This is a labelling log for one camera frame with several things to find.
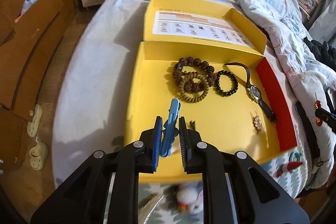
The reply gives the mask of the red candied-fruit hair clip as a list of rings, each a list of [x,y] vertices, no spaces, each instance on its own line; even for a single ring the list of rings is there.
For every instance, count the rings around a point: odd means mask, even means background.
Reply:
[[[321,127],[322,124],[323,124],[323,119],[322,119],[323,112],[321,111],[321,101],[317,99],[317,94],[315,94],[314,108],[315,108],[315,122],[316,122],[316,125],[318,127]]]

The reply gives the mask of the light blue ring clip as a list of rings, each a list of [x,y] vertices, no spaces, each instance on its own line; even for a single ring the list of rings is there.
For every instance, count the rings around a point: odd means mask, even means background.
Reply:
[[[302,153],[297,150],[291,151],[289,155],[289,162],[299,162],[301,161]]]

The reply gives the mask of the white plush bunny hair clip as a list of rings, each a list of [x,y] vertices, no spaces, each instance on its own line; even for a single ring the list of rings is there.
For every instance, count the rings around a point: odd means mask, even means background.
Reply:
[[[177,210],[180,213],[199,214],[203,211],[203,186],[196,184],[179,184],[175,192]]]

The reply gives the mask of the gold flower hair clip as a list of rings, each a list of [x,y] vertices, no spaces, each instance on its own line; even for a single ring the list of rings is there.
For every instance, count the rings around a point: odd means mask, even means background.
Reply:
[[[257,133],[263,134],[265,130],[263,127],[262,119],[259,117],[258,113],[255,112],[255,115],[251,113],[251,118],[252,118],[253,126],[255,130],[257,131]]]

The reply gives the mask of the black strap wristwatch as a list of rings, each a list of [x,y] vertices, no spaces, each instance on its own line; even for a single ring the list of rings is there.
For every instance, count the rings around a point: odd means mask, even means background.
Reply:
[[[251,79],[251,73],[249,68],[242,64],[242,63],[237,63],[237,62],[232,62],[232,63],[225,63],[226,66],[230,66],[230,65],[234,65],[234,66],[240,66],[243,67],[245,69],[246,75],[247,75],[247,79],[246,79],[246,90],[248,91],[249,96],[251,97],[251,99],[253,101],[255,101],[256,103],[258,103],[258,105],[260,106],[260,108],[262,109],[262,111],[264,112],[264,114],[266,115],[266,117],[272,122],[276,122],[277,120],[277,116],[276,114],[271,110],[271,108],[264,102],[261,91],[258,89],[257,86],[252,85],[250,82]]]

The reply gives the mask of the white pear-shaped hair clip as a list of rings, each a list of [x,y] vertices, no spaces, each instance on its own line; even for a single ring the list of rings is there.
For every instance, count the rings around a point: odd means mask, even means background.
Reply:
[[[190,122],[189,122],[189,126],[190,126],[190,129],[191,129],[191,130],[196,131],[195,121],[190,121]]]

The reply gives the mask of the blue plastic hair clip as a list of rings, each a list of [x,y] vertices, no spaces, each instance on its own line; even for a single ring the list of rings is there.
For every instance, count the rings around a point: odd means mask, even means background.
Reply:
[[[176,122],[181,109],[181,103],[179,99],[174,98],[171,100],[171,105],[169,108],[169,115],[167,121],[163,125],[163,139],[161,141],[160,147],[160,157],[168,157],[171,155],[172,145],[175,141],[175,137],[178,135],[179,131],[176,128]]]

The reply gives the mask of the black clothing pile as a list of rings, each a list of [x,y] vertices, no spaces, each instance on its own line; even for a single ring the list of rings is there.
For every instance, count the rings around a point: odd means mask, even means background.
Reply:
[[[327,65],[333,71],[336,71],[336,50],[329,46],[327,42],[322,44],[316,40],[304,38],[303,42],[308,46],[316,60]]]

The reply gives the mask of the cream foam clog lower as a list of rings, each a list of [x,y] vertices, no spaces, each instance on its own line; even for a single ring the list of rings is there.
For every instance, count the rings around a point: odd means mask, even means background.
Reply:
[[[47,145],[43,142],[39,142],[29,150],[30,166],[34,170],[42,170],[48,154],[49,149]]]

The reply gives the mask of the cream foam clog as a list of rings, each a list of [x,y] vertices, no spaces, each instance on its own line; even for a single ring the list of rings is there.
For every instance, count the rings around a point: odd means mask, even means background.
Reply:
[[[39,123],[43,114],[42,106],[39,104],[35,105],[34,115],[31,122],[27,124],[27,134],[29,137],[34,138],[38,133]]]
[[[34,170],[42,170],[48,154],[49,149],[47,145],[43,142],[39,142],[29,150],[30,166]]]

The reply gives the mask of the cream foam clog upper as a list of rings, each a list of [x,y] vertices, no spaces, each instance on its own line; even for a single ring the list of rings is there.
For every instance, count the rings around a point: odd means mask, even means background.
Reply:
[[[29,137],[34,138],[38,133],[39,123],[43,114],[42,106],[39,104],[35,105],[34,115],[31,122],[27,124],[27,134]]]

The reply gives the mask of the white bed mattress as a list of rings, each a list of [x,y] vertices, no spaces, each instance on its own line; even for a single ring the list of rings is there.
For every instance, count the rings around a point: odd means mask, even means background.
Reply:
[[[231,6],[248,18],[233,0],[204,1]],[[127,108],[149,2],[105,0],[80,38],[63,81],[54,119],[52,166],[56,185],[63,183],[95,151],[116,152],[127,145],[124,142]],[[262,32],[260,26],[250,21]],[[297,147],[260,164],[295,198],[311,177],[310,150],[286,75],[276,56],[266,59],[284,91]],[[294,150],[302,153],[303,165],[276,177]]]

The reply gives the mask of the yellow cardboard box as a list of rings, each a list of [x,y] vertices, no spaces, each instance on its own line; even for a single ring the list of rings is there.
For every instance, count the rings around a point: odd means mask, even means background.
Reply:
[[[126,115],[125,144],[179,99],[178,118],[195,121],[202,140],[226,153],[243,150],[264,163],[297,147],[284,91],[264,55],[265,35],[237,9],[204,0],[150,0]],[[247,75],[276,114],[272,123],[246,90]],[[257,133],[251,113],[265,132]]]

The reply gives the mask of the wooden wardrobe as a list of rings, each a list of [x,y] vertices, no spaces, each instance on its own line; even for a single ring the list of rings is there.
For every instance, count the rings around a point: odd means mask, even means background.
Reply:
[[[1,0],[1,165],[19,165],[43,78],[75,16],[75,0]]]

